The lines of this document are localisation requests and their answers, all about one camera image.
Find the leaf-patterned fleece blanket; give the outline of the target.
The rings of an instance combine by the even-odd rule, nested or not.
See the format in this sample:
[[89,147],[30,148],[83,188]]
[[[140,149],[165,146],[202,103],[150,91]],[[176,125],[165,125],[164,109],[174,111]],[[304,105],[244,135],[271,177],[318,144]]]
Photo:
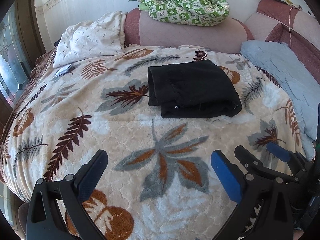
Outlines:
[[[84,207],[108,239],[211,239],[235,207],[211,167],[214,150],[235,162],[242,145],[284,173],[289,167],[266,144],[304,151],[292,100],[240,54],[132,46],[84,59],[61,77],[55,55],[44,55],[16,109],[1,146],[1,178],[28,202],[39,178],[63,179],[105,150],[107,169]],[[202,60],[231,80],[242,111],[232,118],[163,119],[159,107],[148,105],[148,68]]]

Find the stained glass window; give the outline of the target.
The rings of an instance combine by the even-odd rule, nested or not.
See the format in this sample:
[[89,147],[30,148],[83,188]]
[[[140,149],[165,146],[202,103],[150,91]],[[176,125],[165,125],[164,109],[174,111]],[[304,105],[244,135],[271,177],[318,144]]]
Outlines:
[[31,73],[18,35],[14,4],[1,21],[0,50],[1,94],[14,107],[30,81]]

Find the black pants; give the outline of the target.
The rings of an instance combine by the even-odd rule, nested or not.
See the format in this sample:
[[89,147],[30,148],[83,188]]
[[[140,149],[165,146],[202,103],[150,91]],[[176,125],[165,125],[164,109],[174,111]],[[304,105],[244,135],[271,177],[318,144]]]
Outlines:
[[149,106],[163,119],[233,117],[241,101],[227,74],[210,60],[148,68]]

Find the white patterned pillow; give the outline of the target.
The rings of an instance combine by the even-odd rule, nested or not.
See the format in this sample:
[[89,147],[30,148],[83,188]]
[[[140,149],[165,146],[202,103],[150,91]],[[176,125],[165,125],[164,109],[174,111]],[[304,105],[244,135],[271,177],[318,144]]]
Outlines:
[[54,68],[100,56],[114,56],[124,51],[127,13],[106,13],[96,21],[71,25],[61,35],[53,61]]

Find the light blue pillow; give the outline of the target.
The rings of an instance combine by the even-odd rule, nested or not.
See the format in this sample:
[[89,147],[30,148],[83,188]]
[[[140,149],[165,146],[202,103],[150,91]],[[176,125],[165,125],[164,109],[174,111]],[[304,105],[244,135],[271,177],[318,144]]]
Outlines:
[[271,74],[293,102],[300,130],[317,139],[319,84],[286,43],[249,40],[240,52]]

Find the small blue packet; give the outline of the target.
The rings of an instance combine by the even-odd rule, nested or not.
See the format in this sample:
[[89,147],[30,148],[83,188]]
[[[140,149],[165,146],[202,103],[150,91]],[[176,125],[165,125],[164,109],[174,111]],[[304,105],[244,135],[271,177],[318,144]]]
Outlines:
[[72,63],[63,66],[62,68],[60,68],[60,69],[55,73],[55,76],[58,77],[58,76],[67,74],[67,73],[71,70],[72,66],[73,66]]

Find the green checkered quilt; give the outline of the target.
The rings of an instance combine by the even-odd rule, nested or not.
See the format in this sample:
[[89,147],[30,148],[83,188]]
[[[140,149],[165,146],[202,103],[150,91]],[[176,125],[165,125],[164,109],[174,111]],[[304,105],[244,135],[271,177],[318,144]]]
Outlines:
[[141,11],[159,22],[212,27],[222,23],[230,13],[226,0],[130,0]]

